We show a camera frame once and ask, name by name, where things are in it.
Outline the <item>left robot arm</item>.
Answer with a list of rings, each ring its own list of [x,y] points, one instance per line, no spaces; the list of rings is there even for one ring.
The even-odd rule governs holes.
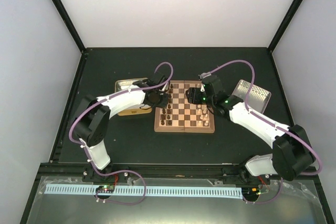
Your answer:
[[[165,107],[169,99],[169,84],[169,78],[156,72],[153,77],[134,81],[113,94],[97,98],[88,95],[81,101],[69,130],[69,138],[85,150],[88,162],[95,167],[94,175],[100,181],[108,181],[113,174],[104,144],[109,120],[132,107]]]

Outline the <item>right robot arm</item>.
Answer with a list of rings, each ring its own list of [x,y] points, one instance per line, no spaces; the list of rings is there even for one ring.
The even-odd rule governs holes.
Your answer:
[[[241,97],[228,95],[216,75],[201,79],[199,87],[188,88],[185,94],[189,103],[206,105],[214,114],[254,133],[271,148],[270,154],[253,156],[240,168],[238,176],[243,183],[273,174],[292,181],[316,161],[303,127],[278,123],[251,108]]]

